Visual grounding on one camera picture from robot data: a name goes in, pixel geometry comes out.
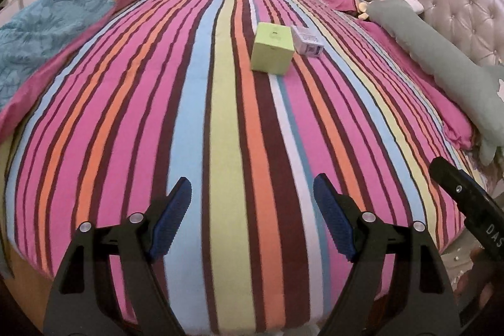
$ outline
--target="pink stripe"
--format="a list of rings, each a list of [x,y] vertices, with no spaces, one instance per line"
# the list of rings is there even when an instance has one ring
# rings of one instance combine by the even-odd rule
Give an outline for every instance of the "pink stripe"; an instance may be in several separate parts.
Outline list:
[[[324,66],[333,66],[333,63],[328,60],[326,55],[321,56],[320,59],[311,59],[311,65],[318,78],[321,80],[324,90],[328,94],[333,107],[337,111],[338,117],[341,119],[345,134],[350,141],[355,156],[357,157],[359,169],[364,176],[366,189],[370,193],[372,192],[370,197],[374,211],[384,222],[388,224],[397,223],[397,221],[394,221],[392,218],[390,205],[387,201],[387,197],[399,197],[396,183],[390,174],[387,175],[387,178],[382,177],[384,185],[387,187],[384,191],[378,172],[379,170],[381,172],[383,168],[388,170],[389,167],[383,157],[381,147],[376,141],[375,135],[371,131],[368,120],[355,100],[354,94],[342,79],[341,81],[336,81],[335,83],[330,78],[326,69],[324,69]],[[346,97],[348,105],[343,99],[343,96]],[[352,119],[352,113],[354,114],[362,131],[357,126],[357,123]],[[377,166],[372,162],[372,158],[375,158]]]
[[[347,42],[347,44],[352,47],[355,45],[355,40],[352,37],[349,37],[346,35],[346,31],[339,31],[339,35]],[[420,104],[416,98],[415,95],[412,94],[412,91],[408,88],[405,87],[404,84],[399,84],[399,81],[397,79],[397,75],[394,73],[390,73],[390,67],[383,64],[376,64],[375,62],[372,61],[372,58],[375,56],[374,55],[364,55],[362,52],[362,47],[360,45],[357,45],[356,47],[352,48],[352,52],[355,54],[355,56],[358,57],[358,60],[356,60],[356,64],[361,67],[361,70],[364,70],[366,72],[366,75],[369,77],[370,75],[372,76],[370,80],[378,85],[378,82],[380,83],[380,86],[383,90],[387,92],[387,95],[390,97],[390,99],[396,103],[396,105],[399,107],[399,111],[402,113],[402,115],[406,118],[404,121],[407,124],[410,124],[410,127],[412,128],[412,133],[414,134],[412,137],[416,137],[418,143],[414,143],[417,146],[417,149],[424,153],[426,157],[426,161],[431,161],[434,157],[436,157],[439,154],[438,152],[434,152],[432,150],[431,144],[429,144],[429,141],[427,137],[424,135],[424,132],[420,128],[419,121],[422,121],[423,124],[432,124],[432,120],[427,117],[427,114],[425,113],[425,108],[420,107]],[[398,91],[395,90],[393,85],[396,86],[396,88],[399,88],[402,92],[400,94]],[[405,98],[410,97],[408,99],[408,102],[410,105],[414,105],[417,108],[417,112],[419,115],[423,118],[423,120],[419,120],[412,112],[412,109],[408,107]],[[446,210],[446,215],[445,215],[445,221],[443,222],[445,226],[447,227],[448,231],[448,237],[453,237],[455,235],[455,214],[453,207],[450,207],[445,199],[443,197],[440,198],[441,202],[444,202],[444,207]],[[442,205],[440,204],[438,206],[438,218],[442,217],[442,210],[441,207]]]
[[[341,93],[347,98],[348,96],[352,96],[353,92],[347,85],[347,83],[344,81],[341,72],[337,70],[336,67],[334,67],[334,64],[332,62],[329,62],[327,59],[323,59],[323,61],[326,65],[326,69],[329,71],[329,73],[331,73],[336,84],[341,90]],[[377,154],[378,152],[381,152],[380,144],[377,141],[376,136],[371,129],[371,125],[364,116],[364,113],[362,112],[362,108],[359,105],[359,103],[355,99],[349,99],[349,105],[351,112],[354,113],[354,115],[357,117],[359,124],[362,128],[362,131],[365,133],[367,142],[371,147],[376,147],[376,151],[374,152],[375,160],[378,164],[381,177],[383,178],[385,185],[387,187],[389,200],[392,203],[394,213],[396,214],[396,223],[398,225],[407,225],[408,217],[406,214],[406,210],[404,209],[404,203],[402,202],[401,194],[399,193],[397,189],[397,184],[394,178],[392,177],[390,169],[391,165],[387,163],[383,155],[380,156]],[[341,105],[335,105],[335,107],[338,108],[338,114],[339,114],[340,110],[342,109]],[[391,220],[387,221],[387,219],[389,218],[391,219],[391,216],[389,217],[388,215],[389,205],[387,204],[385,198],[381,198],[380,195],[376,196],[372,195],[371,200],[373,202],[375,212],[380,216],[380,218],[382,218],[383,215],[383,218],[386,222],[391,222]]]
[[[145,4],[143,4],[143,7],[148,7],[151,8],[152,4],[154,3],[155,0],[149,0]],[[69,74],[62,85],[60,86],[60,89],[58,92],[55,94],[53,97],[52,101],[49,102],[49,106],[44,109],[44,115],[41,117],[39,120],[39,124],[34,128],[32,131],[32,136],[30,137],[29,144],[27,146],[27,155],[25,158],[25,161],[23,162],[23,166],[21,168],[21,173],[19,177],[19,183],[18,187],[16,190],[16,223],[17,227],[22,227],[21,229],[18,229],[18,242],[20,245],[20,250],[25,253],[25,256],[28,257],[28,250],[25,249],[24,243],[27,238],[25,238],[25,229],[29,233],[27,237],[30,238],[28,240],[31,245],[30,247],[30,257],[33,258],[35,253],[35,248],[34,248],[34,242],[35,239],[33,237],[34,233],[34,225],[33,223],[26,224],[25,223],[25,215],[22,211],[23,206],[27,210],[27,215],[26,219],[32,221],[34,218],[34,201],[35,201],[35,192],[36,187],[31,187],[30,193],[26,195],[24,194],[26,184],[28,181],[28,177],[30,178],[30,181],[32,184],[37,184],[38,181],[41,178],[41,175],[39,172],[41,172],[42,167],[33,167],[33,164],[35,162],[43,162],[45,161],[45,155],[46,151],[38,149],[37,152],[35,150],[37,149],[37,144],[39,141],[44,138],[44,142],[42,142],[40,148],[45,147],[50,144],[50,140],[52,139],[52,136],[54,134],[51,134],[49,130],[46,130],[47,124],[51,123],[52,130],[54,130],[55,127],[58,127],[60,123],[58,123],[56,120],[57,118],[52,121],[52,117],[54,116],[55,112],[58,110],[60,113],[60,118],[64,116],[68,110],[70,109],[70,106],[72,102],[74,102],[77,93],[79,92],[79,88],[75,87],[75,84],[78,84],[80,81],[80,76],[84,75],[84,78],[87,76],[91,75],[92,71],[94,70],[94,66],[89,66],[88,63],[91,61],[91,59],[97,58],[95,56],[97,53],[105,53],[107,48],[115,42],[117,39],[117,34],[121,33],[121,29],[127,25],[130,24],[140,13],[143,13],[142,8],[137,8],[133,10],[131,13],[129,13],[127,16],[124,17],[124,22],[121,22],[119,25],[116,25],[114,29],[106,32],[103,36],[101,36],[98,41],[95,43],[95,46],[92,47],[90,52],[82,59],[81,62],[76,67],[76,70],[74,73]],[[26,199],[29,199],[29,204],[25,204]]]
[[[152,30],[152,27],[176,2],[177,0],[170,0],[165,5],[158,7],[154,15],[140,26],[137,32],[120,50],[119,54],[112,59],[109,68],[103,75],[103,79],[99,81],[99,84],[95,87],[94,95],[84,110],[82,110],[81,117],[75,125],[74,133],[69,139],[67,148],[63,154],[60,172],[56,177],[56,187],[49,215],[51,257],[52,266],[55,269],[61,262],[70,241],[71,232],[74,230],[74,227],[71,226],[71,216],[77,197],[77,180],[95,128],[100,124],[100,118],[111,97],[111,93],[120,83],[121,76],[127,70],[128,63],[136,54],[139,45],[143,44]],[[143,11],[149,10],[148,5],[142,5],[141,8]],[[124,31],[118,31],[118,34],[110,39],[110,44],[123,35]],[[102,48],[103,53],[105,53],[106,50],[106,46]],[[102,53],[97,53],[93,56],[89,65],[90,68],[98,66],[103,58],[104,56]],[[87,76],[82,76],[82,82],[85,81],[86,77]],[[64,122],[65,114],[66,111],[60,111],[59,117],[54,121],[55,125]],[[53,130],[48,130],[47,134],[54,136],[55,133],[56,128],[54,127]]]
[[[111,198],[111,200],[100,203],[98,211],[99,225],[116,224],[117,222],[115,219],[121,217],[120,211],[122,209],[122,202],[124,201],[124,189],[127,186],[128,174],[131,167],[135,167],[137,170],[154,167],[154,161],[156,159],[155,148],[153,151],[144,151],[143,149],[139,150],[135,163],[131,163],[134,143],[138,134],[137,125],[140,124],[142,117],[147,112],[147,102],[149,96],[152,93],[156,79],[161,75],[161,71],[164,66],[167,67],[167,70],[163,74],[158,90],[160,94],[165,96],[166,100],[169,100],[171,87],[166,88],[165,83],[175,79],[175,74],[182,62],[183,52],[188,44],[189,32],[191,28],[194,27],[197,15],[201,12],[207,2],[208,0],[192,0],[187,6],[185,6],[191,11],[191,13],[189,15],[179,13],[174,18],[172,23],[170,23],[170,25],[166,28],[162,39],[153,52],[152,57],[147,62],[149,70],[145,71],[142,75],[139,85],[135,89],[132,99],[128,105],[128,109],[119,126],[117,137],[115,138],[114,148],[112,150],[102,193],[104,198]],[[180,34],[178,38],[175,39],[173,34],[177,33],[179,30]],[[175,45],[170,53],[168,64],[166,61],[166,53],[173,42],[175,42]],[[155,113],[155,117],[162,118],[163,116],[161,113],[164,112],[157,111],[156,108],[152,107],[149,109],[149,113]],[[159,141],[160,131],[160,128],[159,130],[154,130],[146,123],[146,126],[143,129],[142,137],[147,136],[148,140],[152,139],[157,142]],[[144,190],[144,194],[150,194],[152,179],[142,181],[141,187]],[[130,209],[128,214],[134,212],[144,212],[146,207],[148,207],[150,201],[149,195],[144,195],[144,197],[140,198],[134,194],[133,191],[126,195],[132,201],[138,199],[141,200],[140,202],[145,203],[144,208]]]
[[[422,124],[425,125],[425,127],[429,131],[430,137],[433,139],[432,144],[434,145],[435,149],[438,150],[437,155],[440,154],[445,154],[449,156],[450,154],[448,153],[444,142],[442,140],[442,135],[439,133],[438,129],[435,127],[434,122],[432,117],[429,115],[427,110],[425,109],[424,105],[420,103],[420,100],[418,97],[414,94],[413,90],[411,89],[410,85],[408,85],[404,80],[399,78],[399,76],[392,70],[392,68],[389,66],[389,64],[382,58],[375,50],[372,48],[370,43],[364,39],[357,31],[355,31],[352,27],[346,25],[346,22],[342,22],[342,24],[338,25],[339,30],[337,33],[341,33],[342,35],[348,34],[351,39],[353,39],[354,44],[352,47],[352,50],[357,50],[357,51],[366,51],[365,53],[365,62],[369,62],[369,72],[374,73],[375,70],[379,70],[382,74],[386,74],[386,84],[393,84],[396,87],[398,87],[401,92],[403,92],[407,97],[408,97],[408,102],[414,106],[416,111],[419,113],[420,119],[422,121]]]
[[[130,323],[135,323],[135,318],[131,317],[126,308],[126,288],[124,285],[123,268],[121,267],[121,260],[118,255],[110,255],[110,273],[112,274],[115,295],[121,315],[123,319],[128,320]]]
[[[188,31],[193,25],[194,23],[184,25],[184,29],[180,34],[182,39],[188,38]],[[170,31],[166,31],[160,44],[169,43],[172,37],[173,34]],[[175,74],[181,64],[182,55],[186,47],[185,42],[178,41],[175,43],[170,55],[170,64],[152,100],[152,108],[145,123],[145,130],[148,130],[148,132],[143,133],[138,148],[138,157],[133,172],[133,184],[131,193],[129,194],[130,202],[127,214],[134,213],[136,210],[143,211],[149,206],[155,168],[153,160],[155,159],[161,138],[163,117],[173,90]],[[158,48],[155,51],[153,59],[161,59],[163,54],[166,54],[166,51],[163,48]]]
[[[262,0],[254,0],[255,7],[258,11],[260,21],[269,22],[269,17],[266,5]],[[285,5],[283,0],[274,0],[276,8]],[[283,24],[288,26],[297,24],[297,21],[286,13],[284,9],[280,9],[280,14],[283,19]],[[301,79],[294,69],[290,67],[287,74],[284,76],[284,83],[286,85],[287,93],[292,107],[292,112],[296,118],[296,124],[299,130],[299,135],[302,140],[304,151],[308,157],[308,163],[313,175],[326,173],[331,180],[334,187],[341,192],[340,181],[336,176],[336,171],[329,155],[327,145],[324,141],[320,131],[318,122],[314,116],[306,91],[304,90]],[[330,275],[331,275],[331,302],[336,303],[343,287],[345,286],[346,279],[350,274],[352,264],[341,255],[334,245],[334,242],[326,227],[326,241],[328,245],[329,261],[330,261]]]

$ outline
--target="bed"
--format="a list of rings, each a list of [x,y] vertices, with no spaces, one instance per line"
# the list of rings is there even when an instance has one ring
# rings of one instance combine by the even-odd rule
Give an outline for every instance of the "bed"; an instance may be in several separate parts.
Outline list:
[[[425,20],[475,64],[498,63],[503,0],[419,1]],[[319,173],[385,222],[426,223],[440,251],[463,218],[430,180],[429,162],[443,156],[484,189],[495,184],[457,105],[398,45],[324,0],[101,0],[85,13],[92,17],[72,39],[2,89],[10,94],[0,113],[0,262],[38,327],[79,224],[143,212],[181,176],[192,204],[154,269],[190,334],[327,317],[351,265],[314,203]],[[469,24],[485,13],[490,27]],[[261,21],[310,27],[323,55],[295,55],[283,77],[251,72]],[[3,30],[0,40],[11,33]],[[111,265],[123,316],[134,322],[120,265]],[[388,260],[381,295],[391,269]]]

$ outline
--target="striped bedsheet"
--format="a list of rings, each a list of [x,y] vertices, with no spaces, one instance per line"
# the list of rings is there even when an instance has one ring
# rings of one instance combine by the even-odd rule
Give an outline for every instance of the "striped bedsheet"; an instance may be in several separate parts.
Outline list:
[[[320,0],[139,0],[123,10],[3,146],[9,241],[54,276],[81,222],[117,224],[189,178],[191,207],[155,271],[193,334],[292,328],[331,311],[351,265],[313,201],[318,173],[385,222],[425,222],[446,247],[462,216],[429,162],[443,156],[485,181],[352,19]],[[325,51],[295,55],[283,77],[252,72],[260,21],[310,27]],[[383,291],[390,274],[388,264]]]

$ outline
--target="gray plush toy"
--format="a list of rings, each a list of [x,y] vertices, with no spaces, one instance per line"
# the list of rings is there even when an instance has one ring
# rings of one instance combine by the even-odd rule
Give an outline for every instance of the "gray plush toy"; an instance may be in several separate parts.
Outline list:
[[[375,0],[366,12],[471,119],[482,135],[480,160],[489,165],[504,146],[504,66],[477,66],[404,0]]]

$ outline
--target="dark brown stripe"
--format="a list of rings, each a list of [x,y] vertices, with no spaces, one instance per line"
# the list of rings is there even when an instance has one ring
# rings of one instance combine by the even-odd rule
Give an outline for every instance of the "dark brown stripe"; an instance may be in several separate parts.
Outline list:
[[[292,7],[287,2],[285,2],[284,0],[276,0],[276,2],[278,4],[284,4],[285,9],[286,9],[286,13],[289,15],[289,18],[292,21],[296,21],[297,20],[297,21],[302,22],[302,18],[292,9]],[[265,1],[266,8],[269,8],[268,4],[270,4],[271,7],[276,11],[276,14],[278,15],[278,18],[280,20],[280,24],[281,25],[287,25],[287,26],[289,26],[291,24],[291,22],[287,22],[287,23],[284,22],[284,20],[281,17],[280,10],[275,7],[275,3],[272,2],[272,0],[268,0],[268,2]],[[313,97],[312,97],[312,95],[311,95],[311,93],[309,91],[307,82],[304,79],[301,71],[299,70],[299,68],[297,67],[297,65],[295,63],[293,63],[293,65],[294,65],[294,68],[296,69],[296,71],[298,73],[299,79],[301,81],[301,84],[303,85],[303,88],[305,90],[306,96],[308,98],[310,107],[312,108],[313,115],[314,115],[314,117],[316,119],[316,122],[318,124],[318,128],[319,128],[319,130],[321,132],[321,135],[322,135],[322,137],[324,139],[324,142],[326,143],[326,147],[328,148],[327,151],[329,153],[329,156],[331,157],[331,161],[333,163],[333,167],[334,167],[335,173],[336,173],[338,181],[340,183],[340,187],[341,187],[342,193],[348,194],[348,187],[347,187],[346,181],[345,181],[345,179],[343,177],[343,172],[341,170],[341,165],[340,165],[340,163],[339,163],[339,161],[338,161],[338,159],[336,157],[336,154],[334,153],[334,150],[330,150],[329,149],[329,147],[332,147],[332,143],[331,143],[331,140],[329,139],[329,135],[327,134],[326,127],[324,125],[324,122],[322,121],[322,117],[320,116],[320,113],[318,112],[317,106],[315,105]]]
[[[243,9],[241,18],[243,20],[243,34],[248,49],[249,56],[252,54],[254,45],[254,28],[250,19],[250,0],[243,0]],[[233,11],[233,17],[237,13],[236,5]],[[263,273],[261,264],[261,251],[259,248],[259,231],[257,223],[257,214],[255,209],[254,185],[252,181],[252,170],[250,163],[250,152],[247,142],[244,107],[243,107],[243,89],[241,81],[240,60],[238,55],[238,46],[236,45],[236,27],[234,19],[231,20],[231,41],[233,45],[233,56],[236,75],[236,104],[238,108],[238,133],[240,139],[240,151],[243,166],[243,182],[245,187],[245,204],[247,210],[247,223],[249,228],[249,251],[250,251],[250,269],[252,279],[252,296],[255,308],[255,331],[266,331],[266,311],[264,305]]]
[[[224,2],[219,6],[219,16]],[[201,246],[203,258],[203,276],[205,278],[205,293],[207,296],[208,317],[210,330],[213,334],[219,334],[219,320],[217,317],[217,304],[215,301],[214,279],[212,274],[212,253],[210,249],[210,120],[212,117],[212,92],[215,66],[215,36],[217,19],[212,29],[212,46],[210,52],[210,67],[208,72],[207,98],[205,102],[205,125],[203,126],[203,180],[201,192]]]
[[[295,328],[309,322],[311,315],[308,253],[301,206],[268,75],[254,73],[254,81],[282,247],[286,327]]]

